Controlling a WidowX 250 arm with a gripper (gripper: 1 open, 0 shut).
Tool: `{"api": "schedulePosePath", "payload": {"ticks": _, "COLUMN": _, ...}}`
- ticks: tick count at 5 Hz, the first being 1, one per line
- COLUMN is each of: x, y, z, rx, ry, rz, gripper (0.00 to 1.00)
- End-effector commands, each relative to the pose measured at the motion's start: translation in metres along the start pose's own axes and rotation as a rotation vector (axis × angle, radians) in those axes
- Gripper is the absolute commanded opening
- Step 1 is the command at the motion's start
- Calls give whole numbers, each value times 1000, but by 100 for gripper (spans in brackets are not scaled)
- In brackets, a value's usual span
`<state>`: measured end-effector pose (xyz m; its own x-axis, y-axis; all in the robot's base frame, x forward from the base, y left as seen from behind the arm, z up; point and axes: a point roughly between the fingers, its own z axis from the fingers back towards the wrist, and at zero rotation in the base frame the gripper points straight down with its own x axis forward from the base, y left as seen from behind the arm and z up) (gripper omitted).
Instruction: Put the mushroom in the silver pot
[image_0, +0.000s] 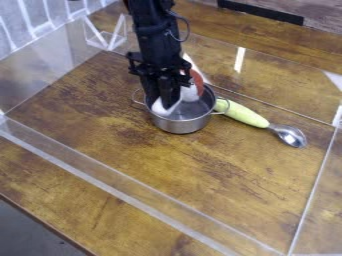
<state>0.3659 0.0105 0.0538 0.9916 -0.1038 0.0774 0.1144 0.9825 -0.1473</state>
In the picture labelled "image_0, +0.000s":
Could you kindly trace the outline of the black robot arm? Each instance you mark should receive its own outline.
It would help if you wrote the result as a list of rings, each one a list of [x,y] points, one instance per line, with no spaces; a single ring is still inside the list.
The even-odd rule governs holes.
[[[138,51],[128,52],[128,70],[140,78],[150,102],[160,100],[168,110],[180,100],[180,87],[189,86],[190,64],[181,56],[173,0],[122,0],[132,18]]]

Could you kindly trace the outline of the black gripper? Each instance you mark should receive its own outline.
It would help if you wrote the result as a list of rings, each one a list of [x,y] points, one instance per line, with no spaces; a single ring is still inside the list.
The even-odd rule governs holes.
[[[180,51],[170,50],[128,52],[125,57],[129,62],[128,71],[140,79],[148,106],[160,96],[162,107],[169,109],[180,100],[180,86],[189,86],[189,62],[180,56]]]

